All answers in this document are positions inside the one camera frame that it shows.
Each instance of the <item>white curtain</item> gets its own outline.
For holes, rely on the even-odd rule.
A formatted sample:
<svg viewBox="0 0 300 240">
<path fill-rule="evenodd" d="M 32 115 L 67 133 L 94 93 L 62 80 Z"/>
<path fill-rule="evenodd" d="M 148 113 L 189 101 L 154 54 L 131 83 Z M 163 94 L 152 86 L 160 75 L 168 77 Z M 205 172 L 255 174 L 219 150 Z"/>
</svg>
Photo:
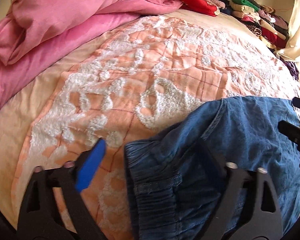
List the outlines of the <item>white curtain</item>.
<svg viewBox="0 0 300 240">
<path fill-rule="evenodd" d="M 285 49 L 277 51 L 286 61 L 300 61 L 300 0 L 295 0 L 294 7 L 289 23 L 288 33 L 290 39 L 288 40 Z"/>
</svg>

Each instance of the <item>blue denim garment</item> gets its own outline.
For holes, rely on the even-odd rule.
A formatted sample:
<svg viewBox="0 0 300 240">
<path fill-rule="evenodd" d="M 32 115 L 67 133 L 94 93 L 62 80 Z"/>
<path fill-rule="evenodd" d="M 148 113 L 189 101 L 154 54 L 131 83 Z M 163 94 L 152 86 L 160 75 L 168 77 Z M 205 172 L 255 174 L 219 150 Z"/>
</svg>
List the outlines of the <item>blue denim garment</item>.
<svg viewBox="0 0 300 240">
<path fill-rule="evenodd" d="M 290 100 L 234 97 L 203 104 L 157 136 L 125 146 L 128 199 L 135 240 L 193 239 L 220 194 L 200 164 L 204 139 L 212 153 L 240 168 L 268 170 L 276 188 L 284 232 L 300 214 L 300 154 L 279 133 L 278 122 L 300 121 Z M 244 192 L 228 226 L 235 226 Z"/>
</svg>

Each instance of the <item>bed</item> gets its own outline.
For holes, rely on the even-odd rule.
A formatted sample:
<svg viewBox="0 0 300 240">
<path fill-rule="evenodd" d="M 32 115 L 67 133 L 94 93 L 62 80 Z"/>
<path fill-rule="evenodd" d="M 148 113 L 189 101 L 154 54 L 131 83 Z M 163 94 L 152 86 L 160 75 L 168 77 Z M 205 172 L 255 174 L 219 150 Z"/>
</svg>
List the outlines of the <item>bed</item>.
<svg viewBox="0 0 300 240">
<path fill-rule="evenodd" d="M 105 32 L 1 108 L 0 211 L 16 228 L 33 167 L 58 167 L 104 137 L 110 150 L 82 197 L 108 239 L 131 239 L 122 145 L 182 121 L 203 102 L 238 95 L 292 99 L 300 90 L 233 17 L 178 9 Z M 69 221 L 61 195 L 58 201 Z"/>
</svg>

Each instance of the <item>beige bed sheet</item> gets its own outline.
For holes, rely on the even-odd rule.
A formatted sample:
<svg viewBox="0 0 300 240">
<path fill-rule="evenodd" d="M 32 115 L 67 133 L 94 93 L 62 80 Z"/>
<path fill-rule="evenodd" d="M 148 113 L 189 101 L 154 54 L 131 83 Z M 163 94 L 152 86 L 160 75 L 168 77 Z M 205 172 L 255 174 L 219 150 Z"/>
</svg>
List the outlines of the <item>beige bed sheet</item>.
<svg viewBox="0 0 300 240">
<path fill-rule="evenodd" d="M 235 18 L 220 14 L 218 17 L 210 17 L 192 11 L 179 9 L 174 13 L 165 15 L 178 17 L 188 23 L 201 27 L 213 25 L 215 28 L 224 29 L 230 33 L 240 33 L 255 39 L 258 48 L 267 49 L 248 28 Z M 116 30 L 107 32 L 102 36 L 82 45 L 69 55 L 52 65 L 37 76 L 21 92 L 16 94 L 0 111 L 0 210 L 7 220 L 16 228 L 17 215 L 13 212 L 11 204 L 11 185 L 16 171 L 19 154 L 23 142 L 32 121 L 38 116 L 46 104 L 48 98 L 54 92 L 59 77 L 63 71 L 68 71 L 74 64 L 87 59 L 92 52 L 108 38 L 116 33 Z"/>
</svg>

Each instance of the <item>red folded garment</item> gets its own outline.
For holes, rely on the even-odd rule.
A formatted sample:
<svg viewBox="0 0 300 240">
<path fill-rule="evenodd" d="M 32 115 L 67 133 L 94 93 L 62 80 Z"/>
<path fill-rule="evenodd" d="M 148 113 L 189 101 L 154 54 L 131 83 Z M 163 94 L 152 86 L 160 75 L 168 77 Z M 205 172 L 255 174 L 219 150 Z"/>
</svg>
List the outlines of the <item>red folded garment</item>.
<svg viewBox="0 0 300 240">
<path fill-rule="evenodd" d="M 262 36 L 267 38 L 268 41 L 270 41 L 272 44 L 274 44 L 277 48 L 284 49 L 287 45 L 287 42 L 281 39 L 276 34 L 272 33 L 271 31 L 267 30 L 264 27 L 261 27 L 262 29 Z"/>
<path fill-rule="evenodd" d="M 181 0 L 183 2 L 182 9 L 206 14 L 209 16 L 217 16 L 220 14 L 219 8 L 206 0 Z"/>
</svg>

